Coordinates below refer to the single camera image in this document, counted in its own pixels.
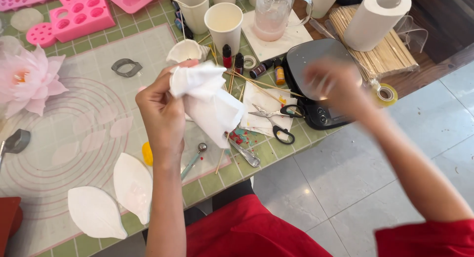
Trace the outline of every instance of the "floor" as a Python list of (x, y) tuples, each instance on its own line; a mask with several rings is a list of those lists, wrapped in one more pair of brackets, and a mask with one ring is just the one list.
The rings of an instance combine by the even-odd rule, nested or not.
[[(387, 108), (474, 207), (474, 62)], [(357, 124), (255, 176), (276, 216), (335, 257), (373, 257), (373, 230), (422, 221), (377, 145)], [(200, 207), (210, 212), (210, 203)], [(140, 234), (95, 255), (144, 256)]]

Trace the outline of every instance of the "black scale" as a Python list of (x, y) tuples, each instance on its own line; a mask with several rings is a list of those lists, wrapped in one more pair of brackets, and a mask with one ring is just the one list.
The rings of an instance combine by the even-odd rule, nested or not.
[(291, 48), (285, 54), (282, 66), (285, 72), (285, 81), (288, 87), (305, 97), (293, 96), (298, 99), (298, 105), (305, 111), (305, 121), (313, 129), (324, 130), (346, 125), (350, 120), (331, 107), (326, 100), (315, 101), (307, 98), (302, 72), (312, 61), (322, 57), (329, 57), (343, 61), (354, 62), (351, 54), (344, 45), (335, 39), (324, 38), (302, 43)]

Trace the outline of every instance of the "person's left hand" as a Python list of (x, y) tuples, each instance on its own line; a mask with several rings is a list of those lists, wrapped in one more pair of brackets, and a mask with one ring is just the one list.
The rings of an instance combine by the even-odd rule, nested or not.
[[(198, 60), (187, 60), (175, 66), (191, 67)], [(168, 92), (170, 89), (170, 66), (158, 75), (155, 82), (140, 91), (135, 101), (145, 123), (148, 141), (153, 159), (168, 168), (169, 162), (180, 162), (184, 148), (185, 117), (182, 98), (175, 98)]]

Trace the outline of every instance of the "tiled tabletop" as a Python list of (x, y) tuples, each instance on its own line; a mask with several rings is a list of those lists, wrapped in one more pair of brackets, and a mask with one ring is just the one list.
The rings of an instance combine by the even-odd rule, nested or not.
[[(249, 4), (248, 0), (236, 0), (236, 4), (246, 12), (252, 11), (254, 9), (254, 7)], [(42, 12), (44, 14), (45, 21), (49, 22), (48, 11), (60, 6), (61, 3), (57, 0), (48, 2), (46, 4), (33, 6), (33, 8)], [(172, 7), (169, 0), (154, 0), (135, 14), (127, 14), (113, 3), (111, 3), (110, 9), (112, 15), (114, 16), (115, 23), (117, 24), (115, 27), (102, 30), (66, 43), (58, 42), (55, 45), (46, 48), (46, 54), (48, 56), (74, 56), (76, 54), (80, 54), (118, 39), (137, 34), (138, 32), (151, 29), (164, 23), (169, 23), (173, 34), (178, 41), (183, 40), (181, 31), (178, 30), (174, 24), (174, 8)], [(9, 23), (12, 15), (13, 12), (0, 12), (0, 16), (5, 18), (7, 23)], [(199, 41), (207, 34), (208, 33), (196, 35), (195, 40)], [(34, 50), (35, 48), (26, 41), (26, 36), (24, 33), (18, 32), (10, 25), (7, 26), (3, 35), (10, 35), (19, 38), (25, 43), (25, 48), (28, 50)], [(201, 44), (207, 45), (208, 43), (212, 43), (211, 37), (207, 38)], [(241, 36), (240, 52), (243, 55), (254, 55), (244, 36)], [(213, 59), (211, 54), (209, 54), (208, 59)], [(218, 61), (222, 64), (222, 58), (218, 58)], [(250, 78), (248, 72), (245, 72), (244, 75)], [(224, 74), (224, 78), (229, 81), (230, 76), (228, 74)], [(275, 85), (274, 70), (272, 68), (269, 69), (266, 74), (261, 76), (258, 80), (267, 84)], [(241, 80), (240, 78), (234, 79), (232, 94), (236, 98), (240, 96), (240, 90), (244, 83), (244, 80)], [(211, 173), (199, 180), (185, 185), (182, 188), (184, 206), (189, 208), (205, 199), (210, 198), (227, 187), (250, 178), (261, 169), (264, 169), (281, 159), (310, 149), (321, 143), (327, 135), (334, 133), (339, 129), (340, 128), (318, 131), (311, 129), (303, 120), (296, 119), (293, 121), (293, 126), (291, 128), (291, 133), (293, 133), (296, 138), (295, 143), (292, 145), (281, 144), (275, 138), (271, 138), (262, 134), (251, 135), (251, 139), (249, 140), (252, 141), (253, 144), (246, 144), (245, 146), (253, 150), (253, 153), (261, 159), (260, 166), (258, 168), (251, 167), (246, 162), (246, 160), (234, 148), (232, 148), (232, 163), (230, 165), (220, 169), (217, 175)], [(138, 217), (136, 217), (131, 212), (122, 215), (122, 224), (129, 236), (147, 227), (147, 225), (142, 225), (139, 222)], [(37, 256), (87, 257), (112, 244), (115, 244), (118, 241), (119, 239), (114, 238), (94, 239), (82, 234)]]

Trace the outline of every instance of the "black scissor handle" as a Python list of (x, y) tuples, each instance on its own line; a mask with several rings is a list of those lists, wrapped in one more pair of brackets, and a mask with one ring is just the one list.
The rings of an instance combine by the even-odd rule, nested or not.
[[(290, 107), (296, 107), (299, 112), (301, 113), (301, 115), (297, 115), (297, 114), (293, 114), (293, 113), (288, 113), (286, 111), (286, 109), (290, 108)], [(306, 114), (303, 107), (299, 106), (299, 105), (296, 105), (296, 104), (289, 104), (289, 105), (286, 105), (284, 107), (282, 107), (280, 109), (280, 113), (282, 114), (285, 114), (285, 115), (288, 115), (289, 117), (293, 118), (293, 117), (296, 117), (296, 118), (303, 118), (303, 116)]]
[[(292, 138), (291, 141), (284, 141), (284, 140), (281, 140), (281, 139), (278, 137), (278, 135), (277, 135), (277, 133), (278, 133), (279, 131), (281, 131), (281, 132), (287, 134), (288, 136), (290, 136), (290, 137)], [(277, 139), (278, 141), (280, 141), (280, 142), (283, 143), (283, 144), (290, 145), (290, 144), (293, 144), (293, 142), (295, 142), (295, 136), (293, 136), (293, 134), (290, 133), (287, 129), (282, 129), (282, 128), (279, 127), (279, 126), (273, 126), (273, 134), (275, 135), (275, 139)]]

